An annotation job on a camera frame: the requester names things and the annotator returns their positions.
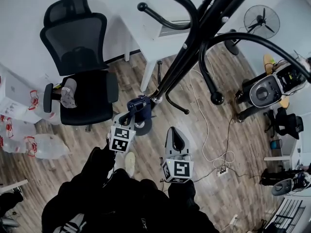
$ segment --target floor plank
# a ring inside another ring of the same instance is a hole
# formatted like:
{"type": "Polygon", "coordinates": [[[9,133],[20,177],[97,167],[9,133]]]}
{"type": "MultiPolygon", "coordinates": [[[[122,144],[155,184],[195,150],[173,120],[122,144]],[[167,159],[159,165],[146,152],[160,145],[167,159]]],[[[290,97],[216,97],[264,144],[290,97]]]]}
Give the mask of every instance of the floor plank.
{"type": "MultiPolygon", "coordinates": [[[[203,78],[196,72],[191,73],[192,84],[201,109],[208,120],[209,138],[204,147],[207,158],[214,159],[226,149],[227,129],[234,108],[234,94],[243,79],[254,75],[242,55],[232,56],[222,44],[209,52],[209,59],[215,72],[215,82],[225,96],[224,104],[215,106],[210,101],[210,94],[203,78]]],[[[174,57],[163,60],[162,75],[174,57]]],[[[144,72],[145,60],[141,54],[131,56],[128,63],[123,60],[111,63],[119,80],[119,101],[114,104],[114,111],[126,111],[126,103],[140,95],[140,82],[144,72]]],[[[156,89],[156,68],[149,82],[146,94],[156,89]]],[[[192,160],[194,161],[193,180],[207,175],[213,170],[213,163],[203,158],[201,148],[207,135],[206,123],[199,112],[187,75],[171,92],[171,98],[190,110],[184,115],[170,106],[164,99],[154,110],[153,128],[148,135],[136,137],[131,151],[137,157],[135,178],[154,180],[158,187],[163,178],[159,157],[164,154],[166,132],[170,126],[183,131],[190,140],[192,160]]],[[[86,133],[84,127],[65,125],[53,126],[45,122],[37,124],[39,133],[52,133],[60,136],[70,149],[70,155],[55,161],[39,160],[22,154],[8,154],[0,151],[0,182],[11,184],[27,178],[29,183],[23,186],[25,201],[18,204],[17,221],[21,227],[19,233],[41,232],[41,213],[45,204],[56,195],[59,186],[78,174],[91,150],[95,146],[104,147],[105,137],[112,121],[93,125],[92,132],[86,133]]],[[[264,133],[265,120],[262,114],[248,118],[244,123],[232,123],[229,132],[228,149],[235,152],[235,162],[230,167],[239,175],[258,175],[266,168],[264,156],[269,156],[269,139],[264,133]]],[[[271,195],[271,189],[259,185],[259,178],[237,177],[234,171],[218,178],[216,171],[195,183],[196,201],[217,229],[225,227],[231,218],[238,214],[239,221],[235,232],[252,230],[260,219],[268,219],[281,202],[281,198],[271,195]]],[[[224,233],[232,232],[228,227],[224,233]]]]}

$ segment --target electrical outlet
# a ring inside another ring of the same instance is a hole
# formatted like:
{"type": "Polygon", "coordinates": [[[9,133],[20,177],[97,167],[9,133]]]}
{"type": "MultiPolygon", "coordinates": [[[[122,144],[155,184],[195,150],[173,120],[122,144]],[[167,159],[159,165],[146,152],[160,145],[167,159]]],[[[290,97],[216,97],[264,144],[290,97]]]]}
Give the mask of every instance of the electrical outlet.
{"type": "Polygon", "coordinates": [[[217,176],[220,177],[220,176],[226,174],[227,172],[229,172],[228,168],[226,168],[226,170],[220,170],[219,172],[217,172],[217,176]]]}
{"type": "Polygon", "coordinates": [[[230,223],[229,224],[235,224],[236,220],[238,220],[238,214],[235,214],[233,216],[233,218],[231,219],[230,223]]]}

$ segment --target chair seat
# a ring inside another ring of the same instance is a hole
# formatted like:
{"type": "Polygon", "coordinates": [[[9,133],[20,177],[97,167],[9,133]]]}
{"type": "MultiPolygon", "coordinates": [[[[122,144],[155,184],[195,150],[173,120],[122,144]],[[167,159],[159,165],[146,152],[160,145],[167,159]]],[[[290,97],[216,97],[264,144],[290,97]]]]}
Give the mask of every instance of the chair seat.
{"type": "Polygon", "coordinates": [[[77,107],[68,109],[61,105],[60,116],[63,124],[87,125],[112,118],[112,104],[107,99],[107,73],[104,70],[95,70],[74,74],[63,79],[63,85],[68,78],[77,82],[74,94],[77,107]]]}

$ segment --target office chair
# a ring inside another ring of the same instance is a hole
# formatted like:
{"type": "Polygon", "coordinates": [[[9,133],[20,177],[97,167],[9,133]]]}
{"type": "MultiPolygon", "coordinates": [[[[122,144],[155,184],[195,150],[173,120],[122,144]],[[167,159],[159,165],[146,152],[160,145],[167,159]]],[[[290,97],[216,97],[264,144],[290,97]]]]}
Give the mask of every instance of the office chair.
{"type": "Polygon", "coordinates": [[[295,114],[286,114],[286,109],[280,107],[277,109],[276,117],[274,117],[273,110],[263,113],[267,115],[271,121],[269,127],[265,130],[265,133],[268,132],[269,129],[273,128],[273,136],[275,132],[279,135],[289,134],[293,138],[299,140],[299,133],[304,130],[302,118],[300,116],[296,116],[295,114]]]}
{"type": "MultiPolygon", "coordinates": [[[[59,75],[67,76],[62,85],[68,78],[77,82],[77,107],[68,109],[61,104],[62,123],[89,125],[109,120],[119,92],[116,74],[104,70],[108,68],[103,60],[106,17],[92,13],[87,0],[60,0],[47,9],[43,22],[40,38],[59,75]]],[[[44,93],[45,112],[51,111],[52,100],[60,100],[60,95],[50,83],[44,93]]]]}

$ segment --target electric fan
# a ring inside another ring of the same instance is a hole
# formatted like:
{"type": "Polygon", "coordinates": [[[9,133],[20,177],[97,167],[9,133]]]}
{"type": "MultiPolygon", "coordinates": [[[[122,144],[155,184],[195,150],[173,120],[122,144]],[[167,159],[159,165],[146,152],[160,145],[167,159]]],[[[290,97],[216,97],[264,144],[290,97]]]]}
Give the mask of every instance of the electric fan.
{"type": "MultiPolygon", "coordinates": [[[[248,33],[269,39],[278,32],[280,28],[280,19],[273,9],[265,5],[255,5],[246,11],[244,16],[244,26],[248,33]]],[[[230,53],[238,55],[239,49],[236,45],[239,42],[240,40],[227,40],[225,41],[225,46],[230,53]]]]}

